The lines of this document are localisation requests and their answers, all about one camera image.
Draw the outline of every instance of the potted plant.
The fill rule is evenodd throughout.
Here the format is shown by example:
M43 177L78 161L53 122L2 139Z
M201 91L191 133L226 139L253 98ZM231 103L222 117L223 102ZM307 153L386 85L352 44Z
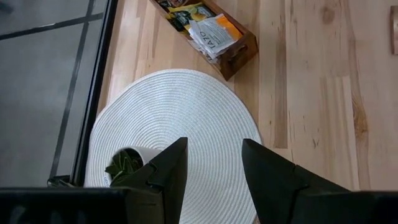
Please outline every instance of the potted plant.
M112 161L105 172L111 179L110 187L121 183L151 159L157 156L160 150L145 147L124 147L112 157Z

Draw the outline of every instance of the grey floor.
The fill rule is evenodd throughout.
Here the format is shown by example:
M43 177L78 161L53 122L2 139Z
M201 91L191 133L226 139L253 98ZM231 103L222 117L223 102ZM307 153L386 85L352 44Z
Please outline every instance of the grey floor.
M0 0L0 36L85 17L89 0ZM104 11L95 0L92 14ZM88 24L57 175L71 172L102 20ZM44 187L50 176L83 23L0 40L0 187Z

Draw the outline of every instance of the wooden tray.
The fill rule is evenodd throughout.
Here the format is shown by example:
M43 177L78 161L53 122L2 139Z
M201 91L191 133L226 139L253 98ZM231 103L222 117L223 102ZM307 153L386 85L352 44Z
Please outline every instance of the wooden tray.
M160 12L163 18L166 19L167 12L157 3L156 0L149 0ZM226 18L234 24L234 26L242 33L242 37L230 46L227 51L220 55L218 63L208 63L217 71L219 71L225 80L229 80L239 69L241 69L250 59L252 59L259 51L257 46L256 36L247 30L242 24L238 23L233 17L226 13L222 8L218 7L211 0L188 0L184 5L196 4L202 2L216 15L224 14ZM189 35L184 35L188 41L191 40Z

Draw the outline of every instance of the white pot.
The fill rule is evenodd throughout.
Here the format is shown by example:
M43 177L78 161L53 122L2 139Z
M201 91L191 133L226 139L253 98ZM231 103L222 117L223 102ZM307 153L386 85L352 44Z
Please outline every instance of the white pot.
M151 159L153 159L155 156L157 156L159 153L161 153L161 150L158 149L151 149L151 148L146 148L146 147L139 147L139 146L126 146L118 149L116 153L119 153L119 151L123 149L132 149L135 150L142 159L143 165L146 165ZM108 173L105 173L106 175L104 176L104 183L105 186L109 187L111 182L112 182L112 177Z

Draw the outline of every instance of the white round rug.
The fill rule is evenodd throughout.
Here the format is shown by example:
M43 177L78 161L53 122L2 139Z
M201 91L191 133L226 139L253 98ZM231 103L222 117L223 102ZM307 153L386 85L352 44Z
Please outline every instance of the white round rug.
M188 137L188 179L180 223L252 223L256 210L244 176L242 140L261 142L241 100L193 70L155 72L129 85L98 116L85 187L107 187L104 170L124 146L165 149Z

